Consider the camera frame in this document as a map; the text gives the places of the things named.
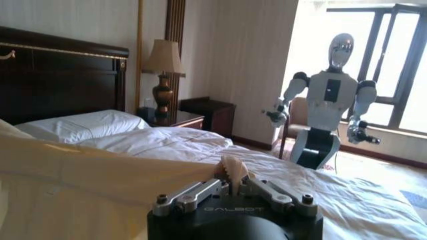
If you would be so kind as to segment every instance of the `floor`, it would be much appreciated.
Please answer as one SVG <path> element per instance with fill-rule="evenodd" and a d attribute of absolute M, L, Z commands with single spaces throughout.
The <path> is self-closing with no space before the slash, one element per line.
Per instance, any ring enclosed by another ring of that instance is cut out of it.
<path fill-rule="evenodd" d="M 284 158 L 290 159 L 294 139 L 286 140 Z M 281 143 L 272 151 L 257 149 L 245 145 L 245 147 L 262 151 L 280 157 Z M 427 170 L 420 169 L 381 159 L 366 157 L 345 151 L 340 151 L 334 157 L 320 169 L 321 172 L 352 178 L 366 179 L 386 187 L 398 189 L 414 209 L 427 224 Z"/>

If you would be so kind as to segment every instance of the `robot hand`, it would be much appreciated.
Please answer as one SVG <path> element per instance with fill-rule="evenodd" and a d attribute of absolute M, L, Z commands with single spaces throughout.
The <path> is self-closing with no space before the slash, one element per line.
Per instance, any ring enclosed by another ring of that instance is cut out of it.
<path fill-rule="evenodd" d="M 382 140 L 372 135 L 368 135 L 368 126 L 366 121 L 358 121 L 358 124 L 352 125 L 348 130 L 349 142 L 358 144 L 364 141 L 368 141 L 370 144 L 381 144 Z"/>
<path fill-rule="evenodd" d="M 262 113 L 270 117 L 272 125 L 280 128 L 286 124 L 290 113 L 289 107 L 284 104 L 284 100 L 280 98 L 277 104 L 274 105 L 276 111 L 263 110 Z"/>

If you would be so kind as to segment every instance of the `nightstand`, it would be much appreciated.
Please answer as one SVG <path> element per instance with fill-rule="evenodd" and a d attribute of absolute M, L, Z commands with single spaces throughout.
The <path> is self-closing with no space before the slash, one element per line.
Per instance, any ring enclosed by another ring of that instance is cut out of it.
<path fill-rule="evenodd" d="M 202 115 L 186 111 L 177 111 L 177 114 L 170 114 L 169 117 L 157 117 L 154 109 L 153 112 L 150 111 L 151 109 L 146 108 L 145 113 L 143 111 L 138 111 L 137 115 L 143 118 L 153 127 L 203 128 L 205 116 Z"/>
<path fill-rule="evenodd" d="M 209 96 L 181 101 L 179 110 L 205 116 L 203 130 L 233 137 L 237 105 L 211 100 Z"/>

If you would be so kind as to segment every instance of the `chair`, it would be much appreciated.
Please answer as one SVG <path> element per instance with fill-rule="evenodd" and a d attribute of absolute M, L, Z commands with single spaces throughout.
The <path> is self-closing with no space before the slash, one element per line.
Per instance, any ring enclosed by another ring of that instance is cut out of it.
<path fill-rule="evenodd" d="M 289 118 L 284 126 L 280 159 L 284 159 L 284 151 L 288 138 L 297 139 L 301 130 L 310 130 L 308 126 L 309 105 L 305 97 L 294 98 L 289 106 Z"/>

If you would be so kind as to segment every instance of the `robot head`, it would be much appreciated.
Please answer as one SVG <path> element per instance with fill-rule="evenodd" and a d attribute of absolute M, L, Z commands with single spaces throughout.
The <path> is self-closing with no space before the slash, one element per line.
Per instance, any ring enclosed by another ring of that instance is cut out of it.
<path fill-rule="evenodd" d="M 344 71 L 356 46 L 354 37 L 349 33 L 337 35 L 329 46 L 329 70 L 336 72 Z"/>

